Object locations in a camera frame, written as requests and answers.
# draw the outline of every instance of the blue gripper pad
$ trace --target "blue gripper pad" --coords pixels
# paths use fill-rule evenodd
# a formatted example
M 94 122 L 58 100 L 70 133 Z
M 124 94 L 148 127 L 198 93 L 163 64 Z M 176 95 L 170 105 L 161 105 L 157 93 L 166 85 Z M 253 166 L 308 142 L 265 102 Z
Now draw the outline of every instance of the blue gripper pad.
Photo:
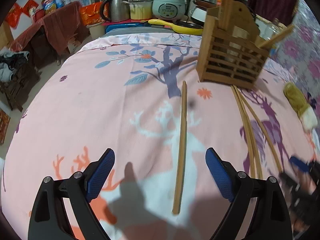
M 309 172 L 310 170 L 309 166 L 306 163 L 295 156 L 291 156 L 289 162 L 296 165 L 302 172 Z
M 235 197 L 232 191 L 232 181 L 211 148 L 207 149 L 207 152 L 205 153 L 205 162 L 207 163 L 209 171 L 211 172 L 221 195 L 230 202 L 233 202 Z
M 101 161 L 94 174 L 92 174 L 90 180 L 87 182 L 87 194 L 86 199 L 90 203 L 91 200 L 99 196 L 113 165 L 115 164 L 115 153 L 113 150 L 109 150 L 108 154 Z

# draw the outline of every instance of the metal screw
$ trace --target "metal screw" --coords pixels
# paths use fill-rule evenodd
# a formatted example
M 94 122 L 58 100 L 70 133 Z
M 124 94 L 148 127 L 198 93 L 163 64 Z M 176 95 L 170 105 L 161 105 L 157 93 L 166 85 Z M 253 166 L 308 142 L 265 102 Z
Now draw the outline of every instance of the metal screw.
M 272 183 L 276 183 L 277 182 L 277 179 L 275 177 L 270 177 L 269 180 L 272 182 Z
M 77 171 L 75 174 L 73 174 L 73 177 L 76 178 L 76 179 L 81 178 L 81 176 L 82 176 L 82 172 L 81 171 Z
M 48 183 L 50 180 L 51 180 L 51 178 L 48 176 L 48 177 L 45 177 L 45 178 L 43 179 L 43 182 L 44 182 L 44 183 Z
M 244 178 L 247 176 L 247 174 L 245 174 L 245 172 L 243 172 L 243 171 L 239 171 L 239 172 L 238 172 L 238 176 L 239 176 L 241 179 L 244 179 Z

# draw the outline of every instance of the purple deer print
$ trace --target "purple deer print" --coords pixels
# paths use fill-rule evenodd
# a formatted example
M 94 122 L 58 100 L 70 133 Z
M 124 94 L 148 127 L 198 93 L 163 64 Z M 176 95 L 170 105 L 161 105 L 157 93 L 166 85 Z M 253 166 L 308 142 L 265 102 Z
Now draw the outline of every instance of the purple deer print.
M 268 103 L 268 100 L 266 97 L 262 97 L 261 95 L 259 95 L 258 93 L 254 92 L 252 90 L 250 90 L 250 91 L 246 90 L 246 93 L 244 93 L 244 91 L 241 90 L 241 92 L 247 99 L 249 99 L 252 103 L 254 103 L 256 105 L 259 105 L 266 112 L 269 120 L 264 120 L 261 122 L 264 125 L 264 127 L 266 128 L 268 135 L 271 138 L 272 143 L 277 144 L 277 147 L 278 147 L 279 153 L 280 153 L 282 167 L 284 169 L 283 154 L 285 154 L 287 156 L 288 160 L 289 160 L 289 156 L 288 156 L 288 153 L 283 145 L 280 124 L 276 118 L 276 112 L 273 111 L 273 109 L 271 108 L 271 103 Z M 256 121 L 251 121 L 251 125 L 252 125 L 252 129 L 253 129 L 254 137 L 256 140 L 256 144 L 257 144 L 258 150 L 260 152 L 261 162 L 266 167 L 267 166 L 266 154 L 264 152 L 266 138 L 265 138 L 264 134 L 262 133 L 262 131 Z M 247 143 L 247 137 L 244 132 L 244 127 L 242 127 L 240 129 L 240 135 L 241 135 L 241 137 L 243 135 L 244 141 Z M 247 158 L 243 162 L 243 166 L 244 166 L 244 171 L 248 173 L 249 166 L 250 166 L 249 153 L 247 155 Z

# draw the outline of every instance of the deer print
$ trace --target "deer print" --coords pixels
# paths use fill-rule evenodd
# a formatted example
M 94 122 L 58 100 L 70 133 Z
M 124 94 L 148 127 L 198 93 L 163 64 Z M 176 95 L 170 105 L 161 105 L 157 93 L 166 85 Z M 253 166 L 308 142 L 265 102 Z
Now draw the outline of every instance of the deer print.
M 74 166 L 71 166 L 71 170 L 70 170 L 71 175 L 76 171 L 84 171 L 85 168 L 90 163 L 90 159 L 89 159 L 89 155 L 88 155 L 88 148 L 86 146 L 84 146 L 83 149 L 84 149 L 84 153 L 81 155 L 78 155 L 73 160 L 73 162 L 75 164 L 77 164 L 77 166 L 76 166 L 76 168 L 74 168 Z M 64 157 L 59 157 L 59 155 L 57 155 L 56 161 L 53 161 L 53 168 L 54 168 L 55 175 L 56 175 L 57 179 L 62 179 L 62 176 L 60 174 L 60 163 L 63 161 L 63 159 L 64 159 Z M 122 180 L 120 180 L 120 181 L 116 182 L 115 184 L 112 184 L 112 179 L 113 179 L 114 173 L 115 173 L 115 170 L 112 169 L 108 178 L 107 178 L 107 181 L 106 181 L 104 187 L 101 189 L 101 192 L 112 191 L 112 190 L 116 189 L 118 187 L 118 185 L 122 182 Z M 103 199 L 100 195 L 96 199 L 93 199 L 90 202 L 90 206 L 99 221 L 105 221 L 106 223 L 109 223 L 109 224 L 115 224 L 117 222 L 117 217 L 111 213 L 111 211 L 108 208 L 106 200 Z M 80 240 L 84 239 L 79 227 L 72 226 L 72 230 L 78 239 L 80 239 Z
M 101 193 L 101 197 L 109 203 L 111 212 L 117 216 L 117 223 L 113 226 L 108 223 L 101 223 L 112 240 L 120 239 L 123 234 L 127 239 L 132 240 L 132 237 L 126 235 L 126 229 L 130 226 L 148 225 L 157 221 L 159 221 L 159 224 L 161 224 L 160 221 L 166 222 L 165 239 L 174 239 L 177 228 L 185 228 L 188 235 L 191 235 L 194 240 L 201 239 L 197 228 L 189 220 L 189 209 L 195 197 L 197 181 L 197 167 L 192 159 L 192 153 L 201 154 L 200 158 L 204 158 L 204 145 L 191 132 L 187 132 L 186 172 L 181 209 L 178 216 L 173 215 L 172 205 L 178 163 L 181 117 L 180 115 L 178 117 L 174 116 L 172 106 L 166 101 L 164 107 L 160 107 L 157 114 L 155 120 L 162 127 L 162 131 L 159 133 L 141 127 L 140 118 L 143 111 L 135 113 L 134 119 L 130 120 L 130 123 L 135 126 L 139 134 L 147 138 L 165 139 L 164 145 L 171 146 L 172 169 L 142 180 L 128 181 L 126 174 L 133 173 L 133 166 L 128 163 L 125 169 L 125 179 L 120 187 L 114 191 Z M 170 121 L 174 123 L 173 130 L 168 129 Z M 194 120 L 194 113 L 191 112 L 188 118 L 188 128 L 197 126 L 200 122 L 200 119 Z
M 259 105 L 266 112 L 269 120 L 264 120 L 261 122 L 264 125 L 264 127 L 266 128 L 272 143 L 277 144 L 277 147 L 278 147 L 279 153 L 280 153 L 282 167 L 284 169 L 283 154 L 286 155 L 288 160 L 289 160 L 289 155 L 288 155 L 288 153 L 284 147 L 284 144 L 282 142 L 282 134 L 281 134 L 280 124 L 276 118 L 276 112 L 273 111 L 273 109 L 271 108 L 272 103 L 268 103 L 268 100 L 266 97 L 263 97 L 252 90 L 246 90 L 246 92 L 241 90 L 241 92 L 247 99 L 249 99 L 252 103 L 254 103 L 256 105 Z M 264 152 L 265 142 L 266 142 L 265 136 L 262 133 L 262 131 L 256 121 L 251 121 L 251 125 L 252 125 L 252 129 L 253 129 L 254 137 L 256 140 L 256 144 L 257 144 L 258 150 L 260 152 L 261 162 L 266 167 L 267 162 L 266 162 L 266 155 Z M 246 134 L 244 132 L 243 127 L 240 129 L 240 135 L 241 136 L 243 135 L 244 141 L 247 143 L 247 138 L 246 138 Z M 245 172 L 248 173 L 249 166 L 250 166 L 249 153 L 247 155 L 247 158 L 243 162 L 243 166 L 244 166 Z

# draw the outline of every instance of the table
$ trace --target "table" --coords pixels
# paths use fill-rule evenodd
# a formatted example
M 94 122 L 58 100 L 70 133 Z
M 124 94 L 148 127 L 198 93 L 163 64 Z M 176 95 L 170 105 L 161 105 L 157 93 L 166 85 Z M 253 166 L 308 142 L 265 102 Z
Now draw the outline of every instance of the table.
M 68 41 L 75 34 L 81 42 L 88 36 L 88 29 L 83 25 L 79 14 L 80 7 L 79 2 L 72 2 L 42 17 L 20 34 L 13 41 L 10 49 L 23 50 L 37 31 L 43 27 L 48 43 L 58 55 L 61 55 L 68 47 Z

